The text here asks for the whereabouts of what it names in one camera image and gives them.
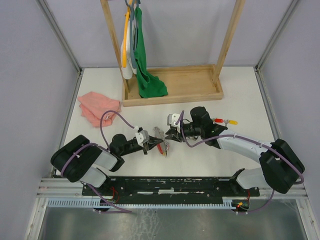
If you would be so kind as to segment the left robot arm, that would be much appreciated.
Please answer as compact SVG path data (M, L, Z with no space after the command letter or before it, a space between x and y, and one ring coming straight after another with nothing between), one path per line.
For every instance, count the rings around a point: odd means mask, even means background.
M109 150L90 142L84 135L79 135L56 151L50 163L60 171L63 178L71 183L84 182L93 186L99 195L106 195L111 189L106 170L116 172L125 163L123 156L138 151L146 155L163 139L137 133L133 139L126 139L123 134L116 134L109 145Z

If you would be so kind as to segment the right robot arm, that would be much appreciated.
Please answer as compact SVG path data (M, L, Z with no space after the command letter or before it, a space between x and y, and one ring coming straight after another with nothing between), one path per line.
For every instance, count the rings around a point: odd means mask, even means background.
M292 186L304 183L305 166L285 140L278 138L270 142L239 135L214 122L203 106L194 107L190 116L191 121L184 121L183 112L169 114L166 139L187 142L187 139L200 138L195 146L205 143L210 147L235 152L260 165L236 173L235 180L229 183L234 195L240 196L254 187L271 187L278 193L286 194Z

